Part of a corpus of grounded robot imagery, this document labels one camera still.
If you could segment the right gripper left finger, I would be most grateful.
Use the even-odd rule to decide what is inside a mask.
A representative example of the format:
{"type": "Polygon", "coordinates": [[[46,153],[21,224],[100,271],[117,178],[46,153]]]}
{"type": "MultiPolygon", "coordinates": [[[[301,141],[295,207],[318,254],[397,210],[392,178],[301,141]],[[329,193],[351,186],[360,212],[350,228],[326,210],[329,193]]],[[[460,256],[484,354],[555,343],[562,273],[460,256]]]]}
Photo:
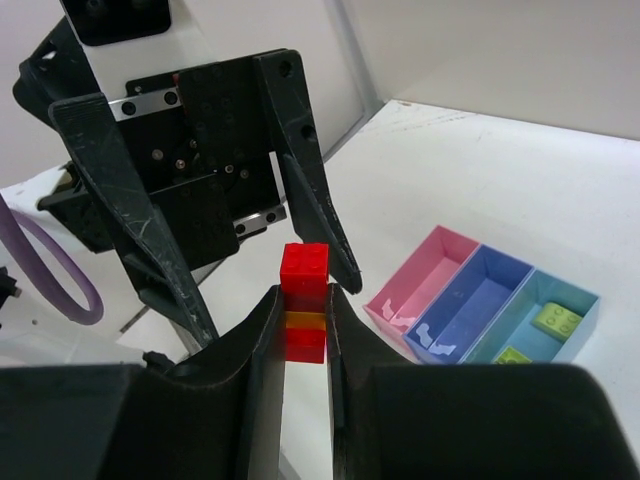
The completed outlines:
{"type": "Polygon", "coordinates": [[[136,364],[6,368],[5,479],[274,479],[284,296],[160,372],[136,364]]]}

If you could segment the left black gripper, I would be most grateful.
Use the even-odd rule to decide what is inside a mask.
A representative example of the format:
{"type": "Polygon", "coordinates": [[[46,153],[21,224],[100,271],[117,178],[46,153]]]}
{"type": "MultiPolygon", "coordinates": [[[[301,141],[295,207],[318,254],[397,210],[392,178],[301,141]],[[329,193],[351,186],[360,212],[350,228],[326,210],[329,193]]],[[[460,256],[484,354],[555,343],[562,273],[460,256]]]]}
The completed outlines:
{"type": "Polygon", "coordinates": [[[38,219],[91,252],[114,252],[140,301],[198,347],[219,334],[194,271],[283,217],[270,138],[295,233],[327,244],[331,276],[351,294],[362,290],[298,51],[132,80],[110,100],[64,16],[20,63],[13,95],[69,154],[53,183],[35,191],[38,219]]]}

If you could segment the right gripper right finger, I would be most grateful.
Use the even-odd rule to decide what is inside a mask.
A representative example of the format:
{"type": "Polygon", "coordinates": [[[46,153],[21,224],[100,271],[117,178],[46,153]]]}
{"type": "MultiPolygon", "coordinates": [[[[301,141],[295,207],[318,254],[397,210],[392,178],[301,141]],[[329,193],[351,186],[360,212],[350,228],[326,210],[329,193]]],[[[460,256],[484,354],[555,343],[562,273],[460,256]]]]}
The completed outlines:
{"type": "Polygon", "coordinates": [[[417,365],[326,298],[337,479],[635,479],[603,390],[567,364],[417,365]]]}

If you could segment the red orange lego stack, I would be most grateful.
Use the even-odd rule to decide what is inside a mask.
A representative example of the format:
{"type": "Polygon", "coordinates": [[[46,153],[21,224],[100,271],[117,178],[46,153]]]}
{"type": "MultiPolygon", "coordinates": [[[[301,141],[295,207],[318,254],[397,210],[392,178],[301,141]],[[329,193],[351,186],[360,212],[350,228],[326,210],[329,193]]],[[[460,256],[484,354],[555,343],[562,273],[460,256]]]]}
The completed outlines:
{"type": "Polygon", "coordinates": [[[286,244],[280,267],[280,287],[284,294],[286,360],[323,364],[327,337],[328,245],[286,244]]]}

